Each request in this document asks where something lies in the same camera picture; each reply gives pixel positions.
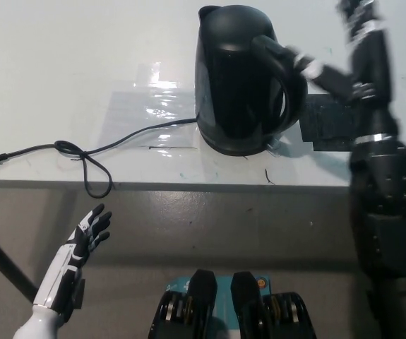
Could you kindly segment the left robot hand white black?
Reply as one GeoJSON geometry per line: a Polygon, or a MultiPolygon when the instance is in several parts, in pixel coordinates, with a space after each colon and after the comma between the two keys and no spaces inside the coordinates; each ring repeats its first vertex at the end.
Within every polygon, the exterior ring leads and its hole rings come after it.
{"type": "Polygon", "coordinates": [[[82,269],[96,247],[108,239],[111,212],[104,204],[93,208],[62,244],[41,282],[34,305],[51,309],[64,323],[82,307],[85,280],[82,269]]]}

